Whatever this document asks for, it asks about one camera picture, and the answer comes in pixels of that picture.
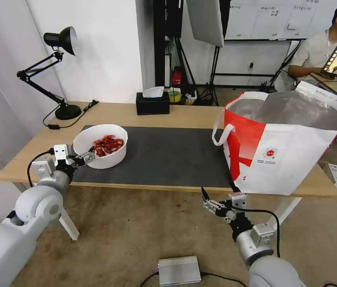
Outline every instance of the bag logo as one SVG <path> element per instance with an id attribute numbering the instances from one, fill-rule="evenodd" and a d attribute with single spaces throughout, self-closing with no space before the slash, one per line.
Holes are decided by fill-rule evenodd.
<path id="1" fill-rule="evenodd" d="M 267 148 L 263 153 L 263 157 L 267 159 L 274 159 L 276 155 L 277 155 L 277 149 L 274 147 Z"/>

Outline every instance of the wooden table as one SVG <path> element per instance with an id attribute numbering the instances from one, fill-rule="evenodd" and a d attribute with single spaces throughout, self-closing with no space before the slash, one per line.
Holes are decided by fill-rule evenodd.
<path id="1" fill-rule="evenodd" d="M 337 77 L 334 80 L 329 80 L 315 73 L 312 73 L 311 76 L 320 82 L 318 86 L 321 86 L 324 90 L 337 94 Z"/>
<path id="2" fill-rule="evenodd" d="M 81 108 L 86 102 L 72 102 Z M 26 169 L 33 157 L 43 151 L 48 150 L 55 144 L 71 144 L 76 135 L 85 125 L 97 124 L 117 124 L 119 126 L 142 126 L 142 127 L 163 127 L 163 128 L 212 128 L 222 107 L 210 106 L 171 106 L 170 114 L 137 116 L 135 104 L 111 104 L 99 103 L 87 114 L 85 114 L 75 125 L 61 130 L 49 130 L 44 127 L 12 161 L 0 172 L 0 181 L 11 181 L 16 183 L 28 183 Z M 57 121 L 51 120 L 51 124 L 59 123 L 68 125 L 74 120 Z M 32 171 L 32 178 L 36 179 L 36 174 Z M 117 185 L 103 183 L 77 183 L 72 185 L 130 188 L 130 189 L 150 189 L 150 190 L 184 190 L 200 192 L 199 187 L 168 187 L 168 186 L 145 186 L 145 185 Z M 212 192 L 227 194 L 231 189 L 213 188 Z M 337 189 L 328 179 L 322 169 L 316 164 L 309 175 L 300 186 L 294 191 L 291 197 L 283 197 L 283 201 L 276 211 L 282 222 L 303 197 L 318 197 L 322 199 L 337 199 Z M 276 227 L 275 221 L 270 220 L 271 225 Z"/>

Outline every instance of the black desk lamp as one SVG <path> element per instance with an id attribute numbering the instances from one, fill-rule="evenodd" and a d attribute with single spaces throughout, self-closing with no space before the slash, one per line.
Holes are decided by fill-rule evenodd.
<path id="1" fill-rule="evenodd" d="M 69 54 L 75 56 L 75 52 L 77 51 L 78 48 L 76 31 L 74 30 L 73 27 L 67 27 L 64 30 L 62 30 L 60 34 L 45 33 L 44 41 L 48 46 L 51 46 L 55 52 L 51 54 L 49 57 L 34 64 L 33 66 L 30 66 L 25 70 L 17 72 L 17 77 L 59 104 L 60 107 L 55 112 L 56 118 L 58 118 L 59 120 L 70 120 L 75 117 L 78 117 L 81 114 L 81 109 L 79 106 L 67 104 L 63 97 L 57 96 L 45 90 L 44 88 L 37 85 L 35 82 L 31 80 L 31 77 L 41 73 L 47 68 L 50 68 L 51 66 L 54 66 L 55 64 L 62 61 L 62 56 L 64 53 L 60 51 L 59 49 L 60 47 L 63 48 Z M 45 67 L 36 68 L 38 65 L 48 61 L 51 58 L 56 58 L 57 61 Z"/>

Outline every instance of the bag handle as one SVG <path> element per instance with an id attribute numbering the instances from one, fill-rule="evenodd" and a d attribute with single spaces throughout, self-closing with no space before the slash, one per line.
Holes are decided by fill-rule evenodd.
<path id="1" fill-rule="evenodd" d="M 216 145 L 216 146 L 224 144 L 227 141 L 227 137 L 229 136 L 230 132 L 234 132 L 235 131 L 235 127 L 232 124 L 228 124 L 224 128 L 224 131 L 221 134 L 219 141 L 217 141 L 215 139 L 216 130 L 217 130 L 217 127 L 219 126 L 220 119 L 221 119 L 222 115 L 224 115 L 224 109 L 217 116 L 216 121 L 214 123 L 214 127 L 212 128 L 212 136 L 211 136 L 211 138 L 212 138 L 212 141 L 214 142 L 214 145 Z"/>

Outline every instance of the man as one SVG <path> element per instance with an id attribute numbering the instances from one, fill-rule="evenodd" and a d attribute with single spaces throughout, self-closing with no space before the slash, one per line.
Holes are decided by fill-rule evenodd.
<path id="1" fill-rule="evenodd" d="M 295 53 L 288 75 L 298 80 L 308 81 L 311 73 L 321 73 L 337 46 L 337 9 L 332 19 L 332 26 L 312 38 L 305 40 Z"/>

